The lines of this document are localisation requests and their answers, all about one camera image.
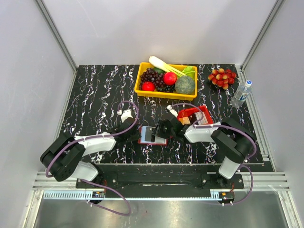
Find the black VIP credit card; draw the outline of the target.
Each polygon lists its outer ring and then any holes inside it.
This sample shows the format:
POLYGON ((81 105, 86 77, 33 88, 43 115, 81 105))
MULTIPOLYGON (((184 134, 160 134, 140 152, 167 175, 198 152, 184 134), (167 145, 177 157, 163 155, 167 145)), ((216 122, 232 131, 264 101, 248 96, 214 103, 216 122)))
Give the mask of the black VIP credit card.
POLYGON ((153 143, 155 142, 155 136, 152 134, 154 127, 144 126, 141 129, 141 142, 153 143))

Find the stack of credit cards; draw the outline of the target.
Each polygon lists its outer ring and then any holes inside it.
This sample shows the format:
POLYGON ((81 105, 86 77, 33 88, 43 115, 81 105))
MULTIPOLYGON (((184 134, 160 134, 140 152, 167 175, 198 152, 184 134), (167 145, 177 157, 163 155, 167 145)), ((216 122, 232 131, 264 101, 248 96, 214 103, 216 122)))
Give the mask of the stack of credit cards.
POLYGON ((206 118, 206 115, 204 113, 201 112, 195 112, 192 114, 183 114, 183 116, 181 118, 179 118, 179 121, 183 124, 183 125, 190 125, 190 124, 194 124, 196 121, 196 125, 205 125, 205 124, 209 124, 208 120, 206 118))

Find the red plastic card bin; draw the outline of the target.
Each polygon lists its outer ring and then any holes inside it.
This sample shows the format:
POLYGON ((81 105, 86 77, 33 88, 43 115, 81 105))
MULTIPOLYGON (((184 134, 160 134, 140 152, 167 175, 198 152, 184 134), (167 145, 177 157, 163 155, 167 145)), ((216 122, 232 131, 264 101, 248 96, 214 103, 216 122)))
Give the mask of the red plastic card bin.
POLYGON ((178 112, 177 119, 183 125, 191 125, 194 124, 197 120, 199 120, 196 125, 206 125, 213 124, 213 120, 209 114, 209 111, 205 105, 199 106, 199 110, 197 108, 189 108, 178 112))

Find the red card holder wallet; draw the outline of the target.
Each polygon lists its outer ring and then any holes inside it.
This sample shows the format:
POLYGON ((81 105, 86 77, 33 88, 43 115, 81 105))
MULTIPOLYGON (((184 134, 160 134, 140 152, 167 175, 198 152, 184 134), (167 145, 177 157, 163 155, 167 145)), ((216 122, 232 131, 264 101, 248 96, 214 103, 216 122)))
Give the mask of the red card holder wallet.
POLYGON ((146 144, 146 145, 161 145, 166 146, 168 143, 167 139, 155 136, 153 131, 155 127, 150 126, 141 126, 139 129, 140 138, 138 139, 139 144, 146 144))

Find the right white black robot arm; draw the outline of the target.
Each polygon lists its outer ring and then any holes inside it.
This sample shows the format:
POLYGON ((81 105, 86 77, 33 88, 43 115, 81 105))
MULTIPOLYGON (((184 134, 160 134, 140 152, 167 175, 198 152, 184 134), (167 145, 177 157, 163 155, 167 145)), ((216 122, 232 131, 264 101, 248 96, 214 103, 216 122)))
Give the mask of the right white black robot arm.
POLYGON ((236 122, 233 118, 223 119, 221 122, 200 125, 203 111, 193 105, 195 113, 201 117, 190 124, 182 124, 173 104, 166 107, 167 113, 158 121, 152 135, 164 139, 174 138, 183 143, 210 142, 215 143, 225 157, 216 176, 217 184, 227 188, 233 182, 234 174, 241 168, 245 160, 257 152, 255 136, 236 122))

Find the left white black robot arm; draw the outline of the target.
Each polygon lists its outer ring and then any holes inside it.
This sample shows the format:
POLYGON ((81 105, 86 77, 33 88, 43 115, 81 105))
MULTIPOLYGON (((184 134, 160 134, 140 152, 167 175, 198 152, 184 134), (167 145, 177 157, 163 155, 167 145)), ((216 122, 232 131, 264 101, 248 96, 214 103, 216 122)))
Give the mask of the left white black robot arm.
POLYGON ((62 133, 43 152, 40 162, 47 169, 47 176, 56 181, 68 178, 84 179, 93 188, 101 186, 101 171, 82 158, 97 152, 107 152, 123 147, 140 138, 138 120, 130 109, 119 111, 121 123, 110 132, 90 136, 72 136, 62 133))

